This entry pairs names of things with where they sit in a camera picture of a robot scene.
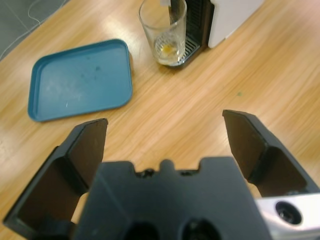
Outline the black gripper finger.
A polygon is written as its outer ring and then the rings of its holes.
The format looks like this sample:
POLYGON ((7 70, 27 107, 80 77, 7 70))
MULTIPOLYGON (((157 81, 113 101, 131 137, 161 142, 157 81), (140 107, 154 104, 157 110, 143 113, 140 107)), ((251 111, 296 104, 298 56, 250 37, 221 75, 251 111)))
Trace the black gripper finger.
POLYGON ((103 160, 108 121, 84 122, 55 147, 3 220, 19 235, 72 235, 72 217, 103 160))
POLYGON ((230 109, 222 115, 231 153, 262 197, 319 193, 309 174, 257 116, 230 109))

